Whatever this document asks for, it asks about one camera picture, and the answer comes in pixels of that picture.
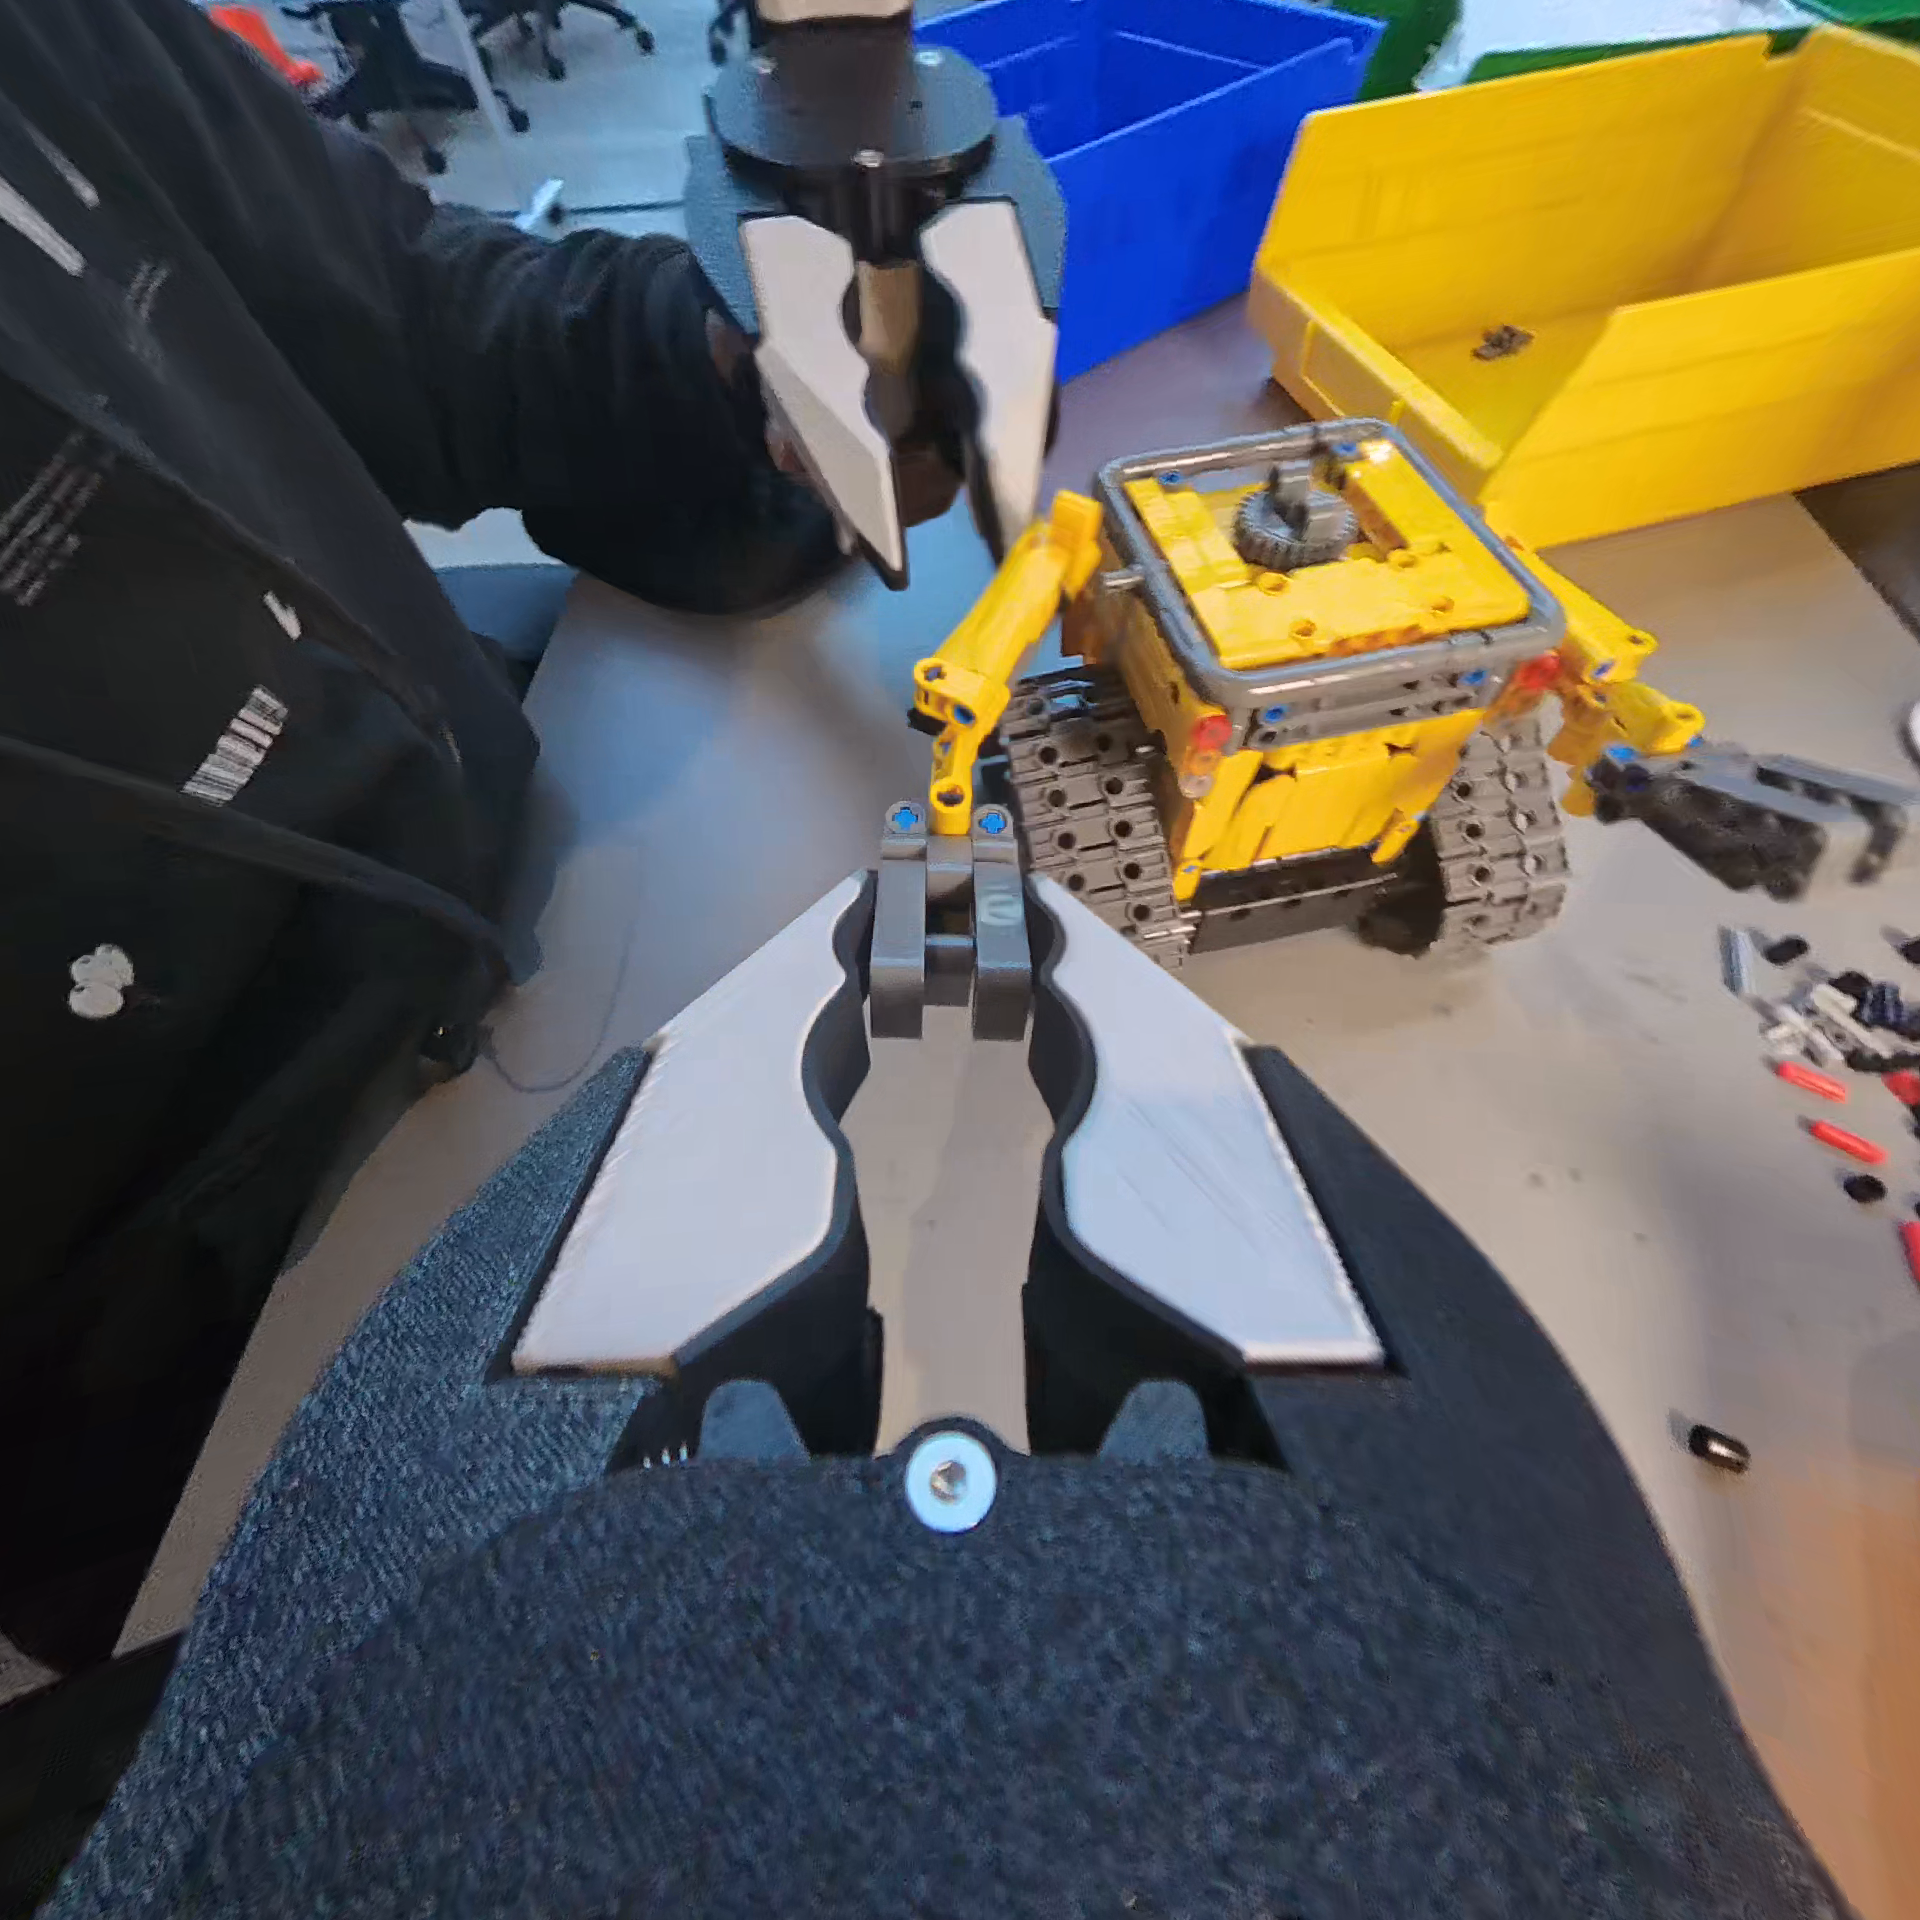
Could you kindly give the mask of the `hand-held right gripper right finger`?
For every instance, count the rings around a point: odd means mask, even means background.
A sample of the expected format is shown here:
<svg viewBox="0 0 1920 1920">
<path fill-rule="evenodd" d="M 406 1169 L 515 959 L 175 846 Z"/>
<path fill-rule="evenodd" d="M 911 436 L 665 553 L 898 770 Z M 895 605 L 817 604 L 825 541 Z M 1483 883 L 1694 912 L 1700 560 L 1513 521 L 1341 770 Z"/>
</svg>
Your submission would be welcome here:
<svg viewBox="0 0 1920 1920">
<path fill-rule="evenodd" d="M 1090 1045 L 1060 1175 L 1080 1249 L 1254 1371 L 1386 1352 L 1264 1102 L 1244 1036 L 1053 879 L 1046 986 Z"/>
</svg>

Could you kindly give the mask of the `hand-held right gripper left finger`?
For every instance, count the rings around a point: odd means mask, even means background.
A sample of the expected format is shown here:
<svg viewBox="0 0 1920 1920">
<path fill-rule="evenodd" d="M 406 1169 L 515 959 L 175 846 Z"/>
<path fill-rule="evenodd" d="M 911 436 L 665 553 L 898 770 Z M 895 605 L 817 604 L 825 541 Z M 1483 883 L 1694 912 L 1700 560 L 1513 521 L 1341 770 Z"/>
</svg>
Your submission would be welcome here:
<svg viewBox="0 0 1920 1920">
<path fill-rule="evenodd" d="M 825 1244 L 836 1147 L 804 1056 L 851 982 L 835 937 L 862 895 L 840 879 L 653 1036 L 514 1375 L 677 1375 Z"/>
</svg>

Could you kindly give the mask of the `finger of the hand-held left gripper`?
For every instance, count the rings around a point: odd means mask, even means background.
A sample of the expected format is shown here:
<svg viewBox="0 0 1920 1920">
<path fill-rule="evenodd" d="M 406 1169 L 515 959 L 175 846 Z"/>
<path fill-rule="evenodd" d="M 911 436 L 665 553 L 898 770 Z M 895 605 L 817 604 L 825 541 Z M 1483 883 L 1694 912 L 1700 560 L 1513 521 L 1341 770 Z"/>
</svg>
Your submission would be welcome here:
<svg viewBox="0 0 1920 1920">
<path fill-rule="evenodd" d="M 961 473 L 971 522 L 1003 563 L 1037 514 L 1054 405 L 1054 322 L 1010 202 L 961 202 L 922 237 L 955 313 Z"/>
<path fill-rule="evenodd" d="M 797 215 L 739 228 L 755 372 L 838 531 L 895 591 L 909 579 L 900 455 L 912 429 L 912 264 L 858 260 Z"/>
</svg>

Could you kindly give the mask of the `grey and yellow brick assembly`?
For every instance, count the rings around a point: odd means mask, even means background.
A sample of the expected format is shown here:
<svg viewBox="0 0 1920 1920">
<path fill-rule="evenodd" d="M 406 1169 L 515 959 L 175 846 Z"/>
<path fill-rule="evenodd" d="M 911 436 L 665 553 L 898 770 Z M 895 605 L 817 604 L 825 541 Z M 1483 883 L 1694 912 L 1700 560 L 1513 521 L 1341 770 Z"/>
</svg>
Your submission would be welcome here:
<svg viewBox="0 0 1920 1920">
<path fill-rule="evenodd" d="M 1023 1043 L 1033 951 L 1013 813 L 974 808 L 959 833 L 934 831 L 927 804 L 895 804 L 878 839 L 867 948 L 869 1030 L 919 1039 L 929 1007 L 966 1007 L 979 1043 Z"/>
</svg>

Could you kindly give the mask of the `yellow tracked brick vehicle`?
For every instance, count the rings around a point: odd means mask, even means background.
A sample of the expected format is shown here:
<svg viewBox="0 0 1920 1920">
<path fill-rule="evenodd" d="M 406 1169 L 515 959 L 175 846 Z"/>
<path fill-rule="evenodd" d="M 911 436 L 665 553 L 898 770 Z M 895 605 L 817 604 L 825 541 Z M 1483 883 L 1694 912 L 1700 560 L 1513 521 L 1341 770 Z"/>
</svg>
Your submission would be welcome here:
<svg viewBox="0 0 1920 1920">
<path fill-rule="evenodd" d="M 1706 736 L 1655 639 L 1374 419 L 1110 464 L 1068 664 L 999 722 L 1041 879 L 1164 968 L 1348 925 L 1443 962 L 1563 910 L 1563 816 L 1799 901 L 1916 858 L 1916 790 Z"/>
</svg>

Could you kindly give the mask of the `yellow plastic bin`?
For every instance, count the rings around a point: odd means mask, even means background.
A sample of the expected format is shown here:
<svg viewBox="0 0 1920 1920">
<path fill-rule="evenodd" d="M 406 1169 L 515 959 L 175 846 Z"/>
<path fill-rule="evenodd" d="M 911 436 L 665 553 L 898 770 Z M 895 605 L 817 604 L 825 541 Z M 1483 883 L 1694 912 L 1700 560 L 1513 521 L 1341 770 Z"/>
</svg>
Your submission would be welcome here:
<svg viewBox="0 0 1920 1920">
<path fill-rule="evenodd" d="M 1918 57 L 1822 27 L 1306 118 L 1249 322 L 1532 546 L 1918 453 Z M 1481 333 L 1536 334 L 1478 365 Z"/>
</svg>

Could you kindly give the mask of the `person's left forearm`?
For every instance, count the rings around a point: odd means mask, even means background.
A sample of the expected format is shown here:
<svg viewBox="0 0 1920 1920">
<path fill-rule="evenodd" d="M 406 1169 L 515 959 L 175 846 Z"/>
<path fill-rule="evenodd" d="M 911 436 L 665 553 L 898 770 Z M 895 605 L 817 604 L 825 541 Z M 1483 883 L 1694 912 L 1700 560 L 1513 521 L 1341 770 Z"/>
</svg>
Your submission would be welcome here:
<svg viewBox="0 0 1920 1920">
<path fill-rule="evenodd" d="M 746 347 L 669 237 L 544 242 L 321 134 L 343 216 L 302 380 L 401 517 L 519 516 L 551 560 L 666 611 L 821 588 L 831 511 L 770 450 Z"/>
</svg>

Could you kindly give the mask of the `grey desk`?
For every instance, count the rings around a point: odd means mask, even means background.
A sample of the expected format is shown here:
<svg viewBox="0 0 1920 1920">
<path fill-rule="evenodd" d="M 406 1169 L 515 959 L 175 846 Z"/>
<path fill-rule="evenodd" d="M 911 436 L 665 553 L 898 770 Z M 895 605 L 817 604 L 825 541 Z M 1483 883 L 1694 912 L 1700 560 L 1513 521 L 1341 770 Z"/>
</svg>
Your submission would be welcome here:
<svg viewBox="0 0 1920 1920">
<path fill-rule="evenodd" d="M 1072 382 L 1048 485 L 1122 453 L 1290 418 L 1237 307 Z M 1916 639 L 1839 546 L 1853 501 L 1765 498 L 1548 560 L 1662 642 L 1650 676 L 1759 752 L 1908 776 Z M 533 679 L 541 968 L 465 1077 L 373 1107 L 276 1285 L 115 1652 L 192 1612 L 248 1483 L 378 1290 L 608 1054 L 637 1045 L 825 887 L 919 786 L 911 664 L 988 563 L 964 511 L 912 583 L 851 569 L 745 626 L 578 576 Z M 1203 958 L 1188 978 L 1281 1047 L 1475 1239 L 1559 1346 L 1637 1473 L 1740 1719 L 1860 1915 L 1916 1915 L 1916 1292 L 1810 1172 L 1723 990 L 1717 931 L 1797 932 L 1830 965 L 1911 970 L 1906 884 L 1774 912 L 1644 829 L 1569 829 L 1548 932 L 1456 968 L 1349 935 Z M 929 1015 L 851 1106 L 881 1438 L 941 1411 L 1019 1418 L 1018 1273 L 1046 1113 L 1019 1057 Z M 1706 1423 L 1744 1476 L 1685 1449 Z"/>
</svg>

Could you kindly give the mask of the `blue plastic bin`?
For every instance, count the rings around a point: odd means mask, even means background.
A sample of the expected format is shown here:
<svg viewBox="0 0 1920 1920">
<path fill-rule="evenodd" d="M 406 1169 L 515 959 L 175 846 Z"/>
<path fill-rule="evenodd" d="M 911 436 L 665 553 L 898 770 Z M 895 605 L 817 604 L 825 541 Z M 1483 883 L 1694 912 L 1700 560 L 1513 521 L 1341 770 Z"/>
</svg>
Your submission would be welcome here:
<svg viewBox="0 0 1920 1920">
<path fill-rule="evenodd" d="M 1060 183 L 1060 380 L 1244 291 L 1302 120 L 1356 101 L 1381 35 L 1278 2 L 993 2 L 919 27 Z"/>
</svg>

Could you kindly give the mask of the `grey fabric seat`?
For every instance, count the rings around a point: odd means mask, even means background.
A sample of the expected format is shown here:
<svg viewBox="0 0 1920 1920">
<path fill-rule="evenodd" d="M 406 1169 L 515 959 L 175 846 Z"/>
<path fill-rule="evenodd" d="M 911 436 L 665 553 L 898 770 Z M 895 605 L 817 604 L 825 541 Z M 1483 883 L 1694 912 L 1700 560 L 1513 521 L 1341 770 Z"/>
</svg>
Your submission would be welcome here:
<svg viewBox="0 0 1920 1920">
<path fill-rule="evenodd" d="M 410 521 L 406 531 L 461 623 L 499 658 L 519 700 L 563 618 L 576 569 L 558 561 L 511 509 L 461 527 Z"/>
</svg>

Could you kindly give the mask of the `black office chair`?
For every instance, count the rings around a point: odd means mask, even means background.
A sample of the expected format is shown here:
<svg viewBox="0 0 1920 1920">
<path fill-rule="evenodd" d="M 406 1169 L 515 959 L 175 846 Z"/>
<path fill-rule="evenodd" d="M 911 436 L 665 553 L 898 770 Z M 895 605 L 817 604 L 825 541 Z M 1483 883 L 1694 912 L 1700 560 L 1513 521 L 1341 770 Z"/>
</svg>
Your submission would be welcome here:
<svg viewBox="0 0 1920 1920">
<path fill-rule="evenodd" d="M 606 2 L 305 2 L 269 5 L 274 27 L 292 33 L 298 50 L 321 77 L 302 83 L 318 118 L 385 145 L 406 171 L 425 180 L 448 173 L 445 143 L 483 111 L 483 95 L 457 46 L 457 28 L 472 40 L 493 108 L 506 131 L 533 122 L 501 78 L 499 49 L 530 61 L 551 83 L 567 74 L 563 27 L 571 13 L 590 13 L 632 41 L 643 59 L 658 53 L 649 22 L 626 5 Z"/>
</svg>

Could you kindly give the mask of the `green plastic bin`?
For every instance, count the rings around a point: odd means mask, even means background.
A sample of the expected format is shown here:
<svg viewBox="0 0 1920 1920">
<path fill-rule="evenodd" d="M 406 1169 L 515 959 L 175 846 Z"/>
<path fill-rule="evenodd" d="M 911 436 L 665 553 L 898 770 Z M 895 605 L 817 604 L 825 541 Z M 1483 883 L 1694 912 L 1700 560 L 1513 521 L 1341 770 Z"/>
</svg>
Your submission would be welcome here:
<svg viewBox="0 0 1920 1920">
<path fill-rule="evenodd" d="M 1365 102 L 1728 38 L 1763 38 L 1782 55 L 1822 27 L 1918 41 L 1914 2 L 1336 2 L 1334 12 L 1382 28 L 1359 85 Z"/>
</svg>

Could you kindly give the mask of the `person's black hoodie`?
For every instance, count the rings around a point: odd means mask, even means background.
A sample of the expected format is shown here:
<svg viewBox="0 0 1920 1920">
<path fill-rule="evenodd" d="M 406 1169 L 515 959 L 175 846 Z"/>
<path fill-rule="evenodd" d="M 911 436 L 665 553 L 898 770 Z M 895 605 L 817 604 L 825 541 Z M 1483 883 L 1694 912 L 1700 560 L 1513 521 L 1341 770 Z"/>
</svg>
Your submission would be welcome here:
<svg viewBox="0 0 1920 1920">
<path fill-rule="evenodd" d="M 491 268 L 192 5 L 5 5 L 5 1638 L 112 1655 L 535 745 L 406 531 L 559 405 Z"/>
</svg>

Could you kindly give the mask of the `pile of small brick pins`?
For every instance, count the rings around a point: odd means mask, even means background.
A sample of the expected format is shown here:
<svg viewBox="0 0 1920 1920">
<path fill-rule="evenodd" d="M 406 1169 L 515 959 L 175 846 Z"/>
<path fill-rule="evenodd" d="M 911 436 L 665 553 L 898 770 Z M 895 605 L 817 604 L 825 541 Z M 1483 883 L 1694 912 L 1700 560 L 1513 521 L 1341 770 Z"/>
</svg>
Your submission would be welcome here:
<svg viewBox="0 0 1920 1920">
<path fill-rule="evenodd" d="M 1810 1172 L 1916 1292 L 1916 982 L 1830 965 L 1803 935 L 1750 925 L 1720 927 L 1717 963 Z"/>
</svg>

